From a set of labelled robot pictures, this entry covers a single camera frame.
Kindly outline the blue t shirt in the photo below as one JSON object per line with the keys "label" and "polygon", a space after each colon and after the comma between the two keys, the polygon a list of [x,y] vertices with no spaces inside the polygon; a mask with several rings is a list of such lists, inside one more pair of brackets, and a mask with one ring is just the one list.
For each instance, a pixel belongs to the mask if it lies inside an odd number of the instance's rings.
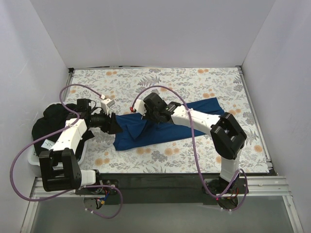
{"label": "blue t shirt", "polygon": [[[187,106],[193,110],[211,115],[225,113],[216,98],[188,102]],[[170,123],[156,124],[141,119],[141,117],[139,113],[116,116],[117,123],[122,128],[122,132],[115,135],[115,141],[113,142],[116,151],[191,138],[189,127]]]}

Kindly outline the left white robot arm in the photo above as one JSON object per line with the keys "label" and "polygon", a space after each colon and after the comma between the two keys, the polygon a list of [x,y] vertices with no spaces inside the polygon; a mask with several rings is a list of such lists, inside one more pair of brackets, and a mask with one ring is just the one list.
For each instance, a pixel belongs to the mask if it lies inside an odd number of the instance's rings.
{"label": "left white robot arm", "polygon": [[117,123],[116,114],[110,107],[115,104],[113,99],[102,97],[99,113],[91,107],[90,99],[78,99],[74,112],[66,119],[65,127],[56,143],[49,151],[39,155],[41,177],[44,190],[47,192],[79,189],[86,186],[92,194],[103,190],[103,181],[98,179],[96,170],[81,170],[76,152],[83,135],[90,128],[100,128],[107,134],[122,132]]}

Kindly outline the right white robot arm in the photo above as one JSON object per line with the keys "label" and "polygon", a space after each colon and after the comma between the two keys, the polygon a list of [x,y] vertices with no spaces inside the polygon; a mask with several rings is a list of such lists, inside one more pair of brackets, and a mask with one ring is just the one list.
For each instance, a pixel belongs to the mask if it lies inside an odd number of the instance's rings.
{"label": "right white robot arm", "polygon": [[237,188],[240,154],[247,136],[232,114],[210,115],[193,110],[185,103],[172,101],[167,104],[156,93],[149,94],[143,100],[137,100],[134,107],[143,119],[155,123],[187,126],[191,129],[191,133],[200,131],[209,135],[217,153],[221,156],[221,172],[217,180],[203,181],[206,193],[220,197]]}

